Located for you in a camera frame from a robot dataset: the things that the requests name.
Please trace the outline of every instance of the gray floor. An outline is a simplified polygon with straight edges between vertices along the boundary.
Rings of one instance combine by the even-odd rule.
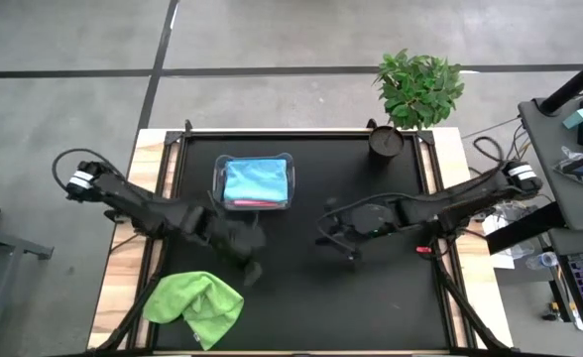
[[[0,1],[0,70],[151,68],[168,4]],[[182,0],[173,28],[166,68],[373,65],[401,48],[463,64],[583,62],[583,0]],[[547,95],[572,75],[462,74],[465,94],[443,125],[469,134],[514,118],[519,101]],[[385,118],[372,81],[364,74],[163,78],[149,126],[181,127],[189,118],[196,127],[359,127]],[[0,229],[56,246],[48,262],[25,259],[0,356],[85,347],[113,226],[103,206],[65,200],[50,164],[79,146],[126,169],[147,84],[145,77],[0,79]],[[488,135],[507,147],[518,125]],[[494,164],[470,140],[464,147],[471,166]],[[541,174],[533,151],[527,157]],[[583,333],[538,319],[546,285],[501,291],[516,346],[583,356]]]

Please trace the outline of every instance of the blue towel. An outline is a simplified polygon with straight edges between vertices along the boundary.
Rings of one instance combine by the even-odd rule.
[[[288,200],[287,161],[284,159],[232,160],[225,164],[223,200]]]

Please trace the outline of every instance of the white label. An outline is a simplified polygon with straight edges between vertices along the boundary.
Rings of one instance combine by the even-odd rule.
[[[514,176],[514,175],[518,175],[520,173],[525,173],[528,171],[531,171],[531,166],[530,165],[522,165],[522,166],[519,166],[517,168],[513,168],[513,169],[509,170],[508,175]]]
[[[535,177],[536,177],[536,174],[534,172],[522,173],[519,175],[520,180],[531,179],[531,178],[535,178]]]
[[[77,184],[80,187],[84,187],[86,189],[89,189],[91,187],[91,184],[89,182],[85,181],[84,179],[80,179],[80,178],[71,178],[69,180],[69,183]]]
[[[87,174],[86,172],[77,171],[73,175],[77,178],[84,179],[84,180],[92,180],[93,179],[93,175]]]

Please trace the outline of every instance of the transparent bin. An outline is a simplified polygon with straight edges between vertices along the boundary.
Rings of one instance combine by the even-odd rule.
[[[268,205],[236,205],[234,201],[226,201],[223,197],[225,190],[225,183],[227,182],[227,164],[231,161],[248,161],[248,160],[285,160],[286,174],[288,184],[287,201],[274,203]],[[275,210],[288,209],[292,205],[293,189],[295,187],[295,174],[293,169],[293,158],[288,153],[282,153],[274,157],[260,157],[260,158],[234,158],[229,155],[221,155],[214,163],[214,173],[212,176],[212,197],[214,200],[226,210],[240,210],[240,211],[256,211],[256,210]]]

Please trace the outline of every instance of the red object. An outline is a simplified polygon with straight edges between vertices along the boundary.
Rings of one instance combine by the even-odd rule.
[[[235,205],[240,205],[240,206],[256,206],[256,207],[277,207],[279,206],[278,203],[276,202],[270,202],[270,201],[263,201],[263,200],[252,200],[252,199],[237,199],[237,200],[233,200],[232,203],[234,203]]]

